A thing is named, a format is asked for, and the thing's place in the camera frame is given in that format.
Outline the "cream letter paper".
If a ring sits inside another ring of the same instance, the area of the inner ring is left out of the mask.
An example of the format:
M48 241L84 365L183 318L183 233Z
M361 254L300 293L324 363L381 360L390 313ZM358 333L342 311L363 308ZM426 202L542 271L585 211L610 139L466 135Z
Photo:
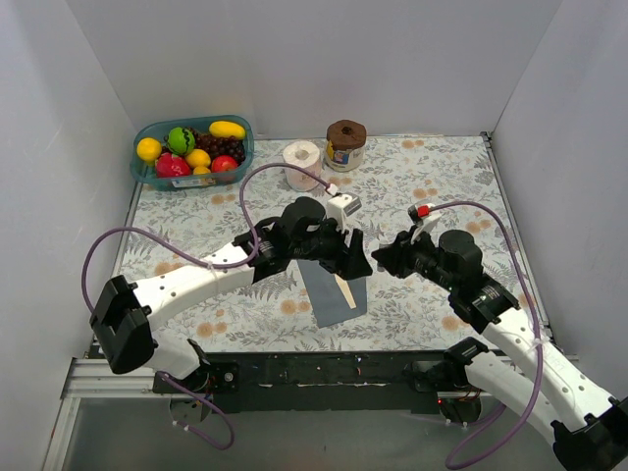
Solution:
M356 302L354 300L354 297L353 297L353 294L352 294L352 291L351 291L351 288L350 288L348 282L346 280L344 280L343 278L341 278L340 276L338 276L338 275L335 275L335 280L336 280L336 283L337 283L337 285L338 285L338 287L340 289L340 292L341 292L342 296L344 297L344 299L345 299L345 301L347 303L347 306L350 309L355 309L357 307L357 305L356 305Z

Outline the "grey envelope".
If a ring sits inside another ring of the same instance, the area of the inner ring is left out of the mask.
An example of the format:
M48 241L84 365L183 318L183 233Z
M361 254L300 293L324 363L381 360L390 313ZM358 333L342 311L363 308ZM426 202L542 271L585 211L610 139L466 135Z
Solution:
M297 266L319 329L331 328L366 314L368 296L365 278L348 281L357 305L355 309L350 309L336 283L335 275L313 261L298 261Z

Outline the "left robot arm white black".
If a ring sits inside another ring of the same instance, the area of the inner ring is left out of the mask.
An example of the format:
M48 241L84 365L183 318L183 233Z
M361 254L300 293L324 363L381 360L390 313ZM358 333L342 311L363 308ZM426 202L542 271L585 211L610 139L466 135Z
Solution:
M159 339L155 331L211 297L283 272L293 260L316 262L346 281L370 276L362 231L345 227L347 216L360 206L349 193L326 204L301 196L281 216L258 223L199 263L136 282L110 279L89 323L111 371L122 375L150 367L175 378L187 392L201 391L209 379L201 347L193 340Z

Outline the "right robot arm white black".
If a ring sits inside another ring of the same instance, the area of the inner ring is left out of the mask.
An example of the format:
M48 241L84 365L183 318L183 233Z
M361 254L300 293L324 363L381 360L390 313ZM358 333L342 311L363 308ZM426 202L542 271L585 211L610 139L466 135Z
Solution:
M402 232L373 257L393 276L419 275L445 289L454 313L480 334L445 352L452 388L490 393L543 435L567 470L611 470L626 459L626 400L535 333L516 298L485 273L470 234L447 231L433 242L426 233Z

